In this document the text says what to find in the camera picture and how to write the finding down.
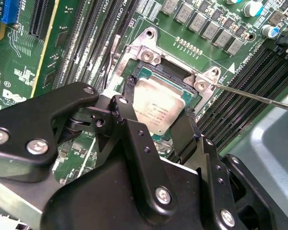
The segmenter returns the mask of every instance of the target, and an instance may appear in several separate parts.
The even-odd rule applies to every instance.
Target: metal rod
[[[258,95],[255,95],[255,94],[252,94],[252,93],[249,93],[249,92],[237,90],[237,89],[234,89],[234,88],[231,88],[231,87],[228,87],[228,86],[224,86],[224,85],[220,85],[220,84],[217,84],[217,83],[213,83],[213,85],[218,87],[218,88],[220,88],[220,89],[223,89],[223,90],[226,90],[226,91],[229,91],[229,92],[233,92],[233,93],[239,94],[241,96],[245,96],[245,97],[260,101],[262,103],[271,104],[271,105],[274,105],[276,107],[288,110],[288,104],[277,102],[277,101],[274,101],[274,100],[271,100],[271,99],[268,99],[268,98],[265,98],[265,97],[261,97],[261,96],[258,96]]]

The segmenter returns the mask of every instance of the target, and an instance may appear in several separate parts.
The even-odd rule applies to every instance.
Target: memory slot
[[[67,78],[71,72],[81,39],[85,33],[87,21],[90,18],[90,12],[95,4],[96,1],[81,0],[75,17],[77,21],[72,27],[71,37],[65,47],[65,57],[60,65],[60,70],[56,76],[55,83],[53,84],[53,89],[64,86],[67,83]]]
[[[124,36],[124,34],[126,33],[127,29],[128,29],[128,26],[134,16],[134,13],[136,12],[137,8],[138,8],[138,5],[139,5],[139,2],[140,0],[133,0],[133,1],[130,1],[130,4],[129,4],[129,7],[128,7],[128,11],[125,12],[125,15],[124,15],[124,20],[123,22],[121,23],[120,25],[120,28],[118,29],[117,31],[117,34],[120,35],[121,37]],[[105,54],[100,62],[100,65],[99,65],[99,68],[98,70],[96,71],[96,74],[98,74],[98,77],[97,77],[97,80],[96,80],[96,83],[95,83],[95,87],[96,89],[100,89],[102,90],[101,88],[101,84],[103,83],[103,81],[107,81],[108,80],[108,77],[107,76],[104,76],[103,74],[103,70],[104,69],[107,69],[108,67],[108,64],[109,64],[109,53],[110,53],[110,50],[111,50],[111,47],[113,45],[113,42],[114,42],[114,39],[115,39],[115,34],[114,33],[114,36],[111,36],[111,38],[109,39],[109,45],[105,51]]]
[[[96,20],[91,21],[87,27],[87,32],[84,36],[81,50],[79,50],[76,58],[77,63],[74,63],[74,66],[72,67],[68,84],[75,81],[82,81],[89,58],[97,48],[97,44],[99,46],[98,38],[104,31],[104,24],[108,18],[110,10],[112,10],[112,5],[114,2],[114,0],[105,0],[102,4],[95,7],[93,14],[98,15],[98,17],[94,17]]]
[[[229,86],[275,99],[288,86],[288,59],[263,46]],[[198,126],[220,152],[246,130],[266,107],[266,104],[256,100],[222,92],[214,106],[200,119]]]
[[[111,14],[107,18],[107,22],[102,30],[103,32],[98,38],[98,46],[94,50],[92,56],[90,57],[87,63],[88,68],[86,69],[85,74],[82,78],[82,81],[85,83],[88,83],[94,86],[96,82],[96,80],[94,80],[94,77],[93,78],[91,77],[93,67],[96,64],[96,61],[99,58],[101,52],[105,48],[106,42],[108,41],[108,38],[109,38],[109,34],[112,34],[113,36],[115,36],[114,31],[115,31],[115,28],[118,26],[117,24],[119,23],[119,20],[117,20],[117,17],[119,14],[119,10],[121,8],[124,8],[123,7],[124,2],[125,0],[117,0],[115,1],[115,4],[111,8]]]

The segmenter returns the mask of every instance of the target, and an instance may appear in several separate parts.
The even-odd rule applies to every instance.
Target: blue connector
[[[5,24],[11,24],[17,22],[19,12],[20,0],[5,0],[3,17],[1,21]]]

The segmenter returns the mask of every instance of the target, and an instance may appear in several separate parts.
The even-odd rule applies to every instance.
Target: motherboard
[[[0,0],[0,109],[76,81],[111,97],[133,76],[161,156],[177,160],[169,128],[185,109],[225,153],[270,107],[201,76],[279,99],[287,49],[288,0]],[[94,169],[95,136],[58,152],[54,176],[67,184]]]

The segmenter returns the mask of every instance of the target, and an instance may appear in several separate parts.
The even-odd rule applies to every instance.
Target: capacitor
[[[263,11],[264,6],[260,1],[248,1],[243,6],[243,14],[245,17],[257,17]]]
[[[226,0],[227,4],[236,4],[236,3],[239,3],[239,2],[242,2],[242,0]]]
[[[271,26],[271,25],[264,25],[261,28],[261,34],[263,36],[266,36],[268,38],[276,38],[279,34],[279,28]]]

